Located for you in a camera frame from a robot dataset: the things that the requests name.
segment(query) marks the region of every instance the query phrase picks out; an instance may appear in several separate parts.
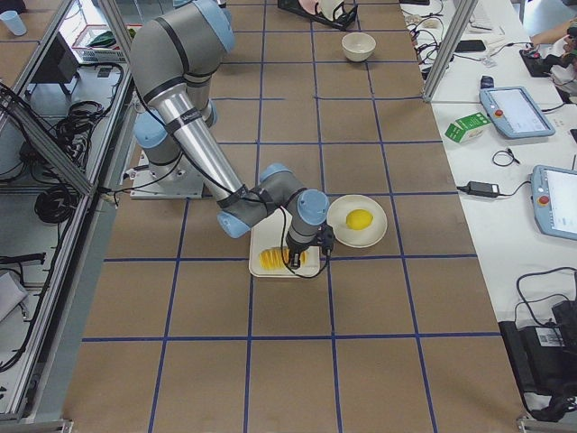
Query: touchscreen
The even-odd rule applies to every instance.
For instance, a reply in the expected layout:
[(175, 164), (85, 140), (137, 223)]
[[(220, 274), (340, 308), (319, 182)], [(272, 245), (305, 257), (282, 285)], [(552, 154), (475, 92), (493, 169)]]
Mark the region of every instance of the touchscreen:
[(534, 131), (547, 130), (536, 108), (523, 95), (518, 88), (491, 91), (493, 99), (503, 110), (511, 129), (515, 133), (532, 133)]
[(553, 213), (553, 228), (577, 234), (577, 175), (546, 170), (549, 198)]

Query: white bowl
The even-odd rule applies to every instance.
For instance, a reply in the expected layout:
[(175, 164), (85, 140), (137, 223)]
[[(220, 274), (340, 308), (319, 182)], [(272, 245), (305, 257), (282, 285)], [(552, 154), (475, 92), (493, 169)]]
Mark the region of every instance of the white bowl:
[(362, 32), (346, 34), (341, 44), (345, 57), (350, 61), (367, 60), (377, 46), (372, 36)]

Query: white cup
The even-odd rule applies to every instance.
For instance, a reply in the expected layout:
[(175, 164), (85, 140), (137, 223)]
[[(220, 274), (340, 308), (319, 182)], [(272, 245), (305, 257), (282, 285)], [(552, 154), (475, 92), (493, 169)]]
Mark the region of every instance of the white cup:
[(10, 30), (10, 32), (14, 33), (16, 36), (22, 36), (26, 33), (26, 26), (16, 11), (2, 12), (0, 14), (0, 20), (6, 24), (8, 30)]

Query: keyboard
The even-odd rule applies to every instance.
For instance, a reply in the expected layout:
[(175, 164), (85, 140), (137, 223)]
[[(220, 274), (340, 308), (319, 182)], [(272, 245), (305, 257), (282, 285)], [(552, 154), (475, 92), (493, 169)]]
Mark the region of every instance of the keyboard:
[[(461, 0), (453, 0), (454, 7), (456, 8)], [(472, 32), (492, 32), (493, 23), (491, 22), (487, 11), (483, 7), (482, 2), (478, 2), (475, 6), (471, 18), (469, 18), (469, 25), (471, 26)]]

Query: charger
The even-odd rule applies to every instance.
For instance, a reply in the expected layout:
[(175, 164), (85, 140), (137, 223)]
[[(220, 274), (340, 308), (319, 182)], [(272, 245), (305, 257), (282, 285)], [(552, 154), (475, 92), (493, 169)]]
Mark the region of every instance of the charger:
[(496, 183), (475, 182), (471, 180), (464, 187), (457, 187), (457, 189), (470, 196), (496, 198), (501, 195), (499, 185)]

